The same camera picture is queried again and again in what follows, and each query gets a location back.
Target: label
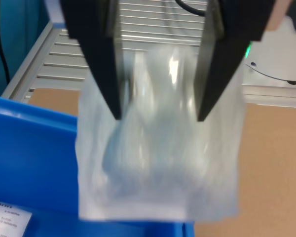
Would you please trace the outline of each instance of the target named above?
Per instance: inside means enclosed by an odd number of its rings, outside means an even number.
[[[0,237],[22,237],[31,215],[0,202]]]

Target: teal wall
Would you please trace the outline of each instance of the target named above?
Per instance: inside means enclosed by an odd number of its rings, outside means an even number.
[[[1,0],[1,41],[11,79],[47,22],[43,0]],[[0,95],[5,87],[5,74],[0,59]]]

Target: transparent plastic bag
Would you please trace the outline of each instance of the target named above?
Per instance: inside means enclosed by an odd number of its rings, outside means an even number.
[[[186,49],[136,53],[133,97],[121,121],[86,79],[76,140],[80,218],[215,221],[237,213],[241,70],[197,122],[195,68]]]

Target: green light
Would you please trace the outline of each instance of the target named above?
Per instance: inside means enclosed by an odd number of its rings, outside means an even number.
[[[251,48],[251,42],[250,42],[250,44],[249,44],[249,46],[248,46],[248,48],[247,48],[247,51],[246,51],[245,58],[247,58],[247,57],[248,57],[248,55],[249,55],[249,52],[250,52],[250,48]]]

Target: blue plastic bin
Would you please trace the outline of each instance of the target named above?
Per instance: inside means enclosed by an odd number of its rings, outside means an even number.
[[[26,237],[193,237],[193,225],[78,220],[76,117],[0,98],[0,201],[33,213]]]

